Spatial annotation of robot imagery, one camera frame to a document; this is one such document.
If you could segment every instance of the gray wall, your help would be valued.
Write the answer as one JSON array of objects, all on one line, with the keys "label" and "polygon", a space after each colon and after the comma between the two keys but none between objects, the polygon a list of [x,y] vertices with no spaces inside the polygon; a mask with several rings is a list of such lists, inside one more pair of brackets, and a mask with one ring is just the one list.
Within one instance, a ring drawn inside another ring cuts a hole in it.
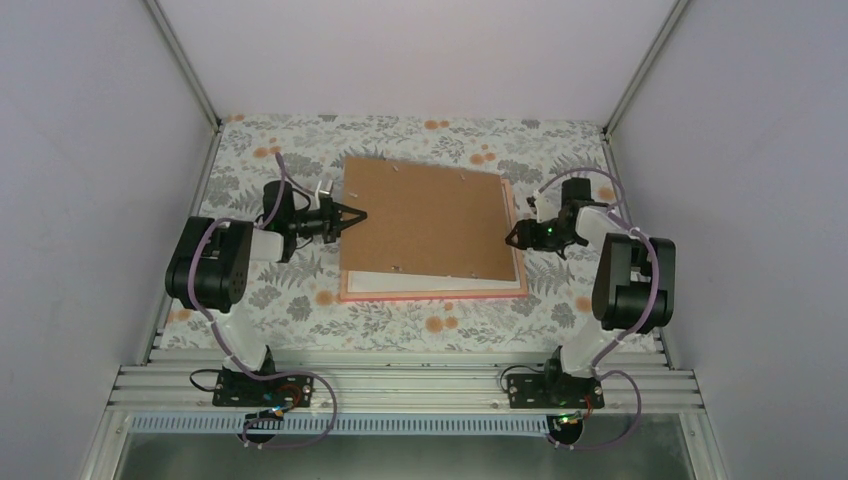
[{"label": "gray wall", "polygon": [[603,122],[674,0],[160,3],[222,115]]},{"label": "gray wall", "polygon": [[0,478],[76,478],[211,130],[142,2],[0,7]]},{"label": "gray wall", "polygon": [[733,478],[848,476],[848,3],[695,1],[614,149]]}]

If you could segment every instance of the brown cork board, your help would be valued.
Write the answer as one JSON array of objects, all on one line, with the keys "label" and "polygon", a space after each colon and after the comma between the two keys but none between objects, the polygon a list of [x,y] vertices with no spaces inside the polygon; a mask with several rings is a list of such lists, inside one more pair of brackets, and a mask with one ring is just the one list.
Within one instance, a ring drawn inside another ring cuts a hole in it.
[{"label": "brown cork board", "polygon": [[368,218],[341,236],[341,269],[514,281],[498,175],[345,160],[342,202]]},{"label": "brown cork board", "polygon": [[[513,202],[512,185],[509,180],[502,179],[504,193],[506,194],[506,209],[509,225],[515,224],[515,202]],[[445,291],[406,291],[406,292],[351,292],[348,290],[347,270],[342,270],[341,287],[339,289],[339,300],[343,302],[383,302],[400,300],[446,300],[446,299],[469,299],[469,298],[516,298],[527,296],[527,271],[524,268],[524,256],[521,250],[514,249],[512,252],[518,278],[521,286],[516,289],[507,290],[445,290]]]}]

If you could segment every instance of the purple cable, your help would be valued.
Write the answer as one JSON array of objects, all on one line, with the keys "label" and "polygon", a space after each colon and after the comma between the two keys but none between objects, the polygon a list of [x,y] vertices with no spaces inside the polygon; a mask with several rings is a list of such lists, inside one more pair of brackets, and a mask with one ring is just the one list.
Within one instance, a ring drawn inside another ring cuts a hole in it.
[{"label": "purple cable", "polygon": [[610,179],[612,184],[615,185],[615,187],[618,189],[618,195],[616,195],[616,201],[611,203],[608,208],[615,208],[618,205],[621,205],[621,202],[624,201],[624,185],[621,184],[621,181],[619,179],[613,177],[609,173],[601,170],[600,168],[594,168],[594,167],[578,167],[578,168],[572,168],[572,169],[566,170],[564,172],[560,172],[560,173],[556,174],[554,176],[554,178],[548,180],[548,183],[542,185],[542,188],[539,189],[539,193],[544,192],[554,182],[556,182],[557,180],[559,180],[560,178],[562,178],[566,175],[578,175],[579,176],[581,173],[589,173],[589,172],[597,173],[597,174],[600,174],[600,175],[607,177],[608,179]]},{"label": "purple cable", "polygon": [[[239,370],[241,370],[242,373],[247,375],[249,378],[256,380],[256,381],[260,381],[260,382],[266,382],[266,381],[276,380],[278,378],[283,378],[283,377],[287,377],[287,376],[291,376],[291,375],[302,375],[302,376],[314,378],[315,380],[321,382],[321,384],[323,384],[325,387],[327,387],[327,392],[330,393],[330,398],[333,399],[333,416],[330,418],[330,423],[327,425],[327,428],[325,428],[323,432],[321,432],[318,436],[313,437],[310,440],[307,440],[305,442],[294,443],[294,444],[285,444],[285,445],[268,445],[268,446],[260,447],[260,448],[270,448],[270,449],[275,449],[275,450],[288,450],[288,449],[293,449],[293,448],[301,448],[301,447],[308,447],[310,445],[314,445],[314,444],[320,442],[321,440],[323,440],[324,438],[326,438],[330,434],[330,432],[333,430],[333,427],[335,427],[336,419],[339,416],[338,400],[336,399],[336,392],[333,391],[333,387],[331,387],[330,384],[327,382],[327,380],[325,380],[324,377],[322,377],[321,375],[318,375],[318,374],[312,373],[312,372],[302,371],[302,370],[291,370],[291,371],[288,371],[288,372],[277,372],[273,375],[257,375],[255,373],[253,373],[252,371],[250,371],[250,368],[248,368],[247,365],[242,363],[242,361],[239,360],[238,357],[233,355],[233,351],[230,349],[229,346],[227,346],[227,342],[224,341],[224,337],[221,335],[221,331],[218,328],[218,324],[215,323],[215,317],[212,316],[212,313],[209,310],[207,310],[206,307],[204,307],[203,305],[200,304],[200,302],[197,300],[197,295],[194,292],[194,281],[195,281],[195,277],[197,276],[197,266],[200,263],[200,257],[202,256],[202,253],[203,253],[203,247],[207,243],[209,243],[209,239],[212,238],[212,233],[215,231],[216,228],[218,228],[222,223],[232,222],[232,221],[233,221],[233,219],[231,219],[231,218],[219,218],[219,219],[215,220],[214,222],[212,222],[209,225],[209,227],[206,229],[206,231],[203,232],[203,236],[200,237],[200,242],[198,242],[198,244],[197,244],[197,248],[194,251],[194,256],[191,258],[191,265],[188,268],[188,299],[191,302],[191,305],[198,312],[203,314],[203,316],[206,317],[207,320],[209,320],[211,328],[212,328],[212,335],[215,337],[215,340],[218,342],[218,345],[221,347],[221,350],[224,351],[224,355],[229,357],[230,360],[232,360],[232,362],[236,364],[236,366],[239,368]],[[257,446],[262,445],[262,444],[258,444],[258,443],[255,443],[255,442],[251,442],[247,439],[247,430],[248,430],[248,428],[250,428],[251,425],[252,424],[250,422],[248,422],[245,425],[244,430],[242,431],[242,436],[241,436],[242,440],[246,444],[252,444],[252,445],[257,445]]]},{"label": "purple cable", "polygon": [[[592,167],[574,168],[574,169],[566,170],[562,173],[559,173],[554,178],[550,179],[548,181],[548,183],[544,184],[542,186],[542,188],[539,189],[539,193],[542,193],[543,191],[545,191],[545,189],[548,188],[551,184],[553,184],[557,179],[559,179],[559,178],[561,178],[565,175],[579,174],[580,172],[599,173],[599,174],[604,175],[605,177],[609,178],[612,181],[612,183],[616,187],[618,187],[619,191],[621,192],[621,195],[615,203],[610,204],[607,207],[608,209],[612,209],[612,208],[614,208],[615,206],[619,205],[621,202],[624,201],[624,186],[621,184],[621,182],[617,178],[608,174],[607,172],[600,170],[600,169],[597,169],[597,168],[592,168]],[[623,442],[624,440],[626,440],[627,438],[629,438],[631,435],[633,435],[633,432],[636,431],[636,427],[639,426],[639,423],[642,419],[642,392],[639,390],[639,386],[636,385],[636,381],[633,380],[633,377],[631,377],[630,375],[628,375],[627,373],[625,373],[622,370],[610,370],[610,371],[604,373],[603,375],[599,375],[597,373],[597,367],[598,367],[598,364],[601,362],[601,360],[603,360],[604,357],[609,355],[610,352],[615,350],[615,348],[624,340],[625,337],[627,337],[631,333],[635,333],[635,332],[639,331],[639,329],[642,328],[643,325],[645,325],[645,322],[648,321],[648,317],[651,315],[651,312],[654,309],[654,304],[657,301],[657,294],[659,292],[659,280],[660,280],[659,260],[657,259],[657,252],[654,249],[654,246],[651,245],[651,242],[648,240],[648,237],[645,234],[643,234],[638,229],[634,228],[632,225],[627,223],[623,218],[612,213],[610,210],[607,211],[607,216],[610,218],[610,220],[612,220],[614,223],[616,223],[619,227],[626,230],[629,234],[636,236],[639,239],[639,241],[641,241],[645,245],[645,248],[648,250],[648,257],[651,260],[651,289],[650,289],[650,292],[648,293],[648,303],[645,305],[645,310],[642,311],[642,315],[639,317],[639,320],[632,327],[625,330],[624,332],[621,332],[621,334],[617,335],[616,338],[615,338],[615,341],[610,342],[609,345],[607,345],[603,350],[600,351],[600,353],[595,355],[595,358],[592,359],[592,363],[591,363],[592,375],[594,375],[595,378],[598,379],[598,381],[606,380],[607,378],[609,378],[612,375],[621,375],[628,382],[630,382],[630,384],[633,385],[633,392],[636,394],[636,415],[633,419],[633,423],[631,423],[630,426],[627,428],[627,431],[624,432],[623,434],[621,434],[615,440],[611,440],[609,442],[601,443],[601,444],[598,444],[598,445],[585,445],[585,446],[584,445],[569,445],[569,450],[575,450],[575,451],[594,451],[594,450],[602,450],[602,449],[605,449],[605,448],[614,447],[614,446],[620,444],[621,442]],[[548,441],[553,443],[556,447],[559,446],[559,443],[556,440],[554,440],[554,438],[550,434],[547,435],[547,438],[548,438]]]}]

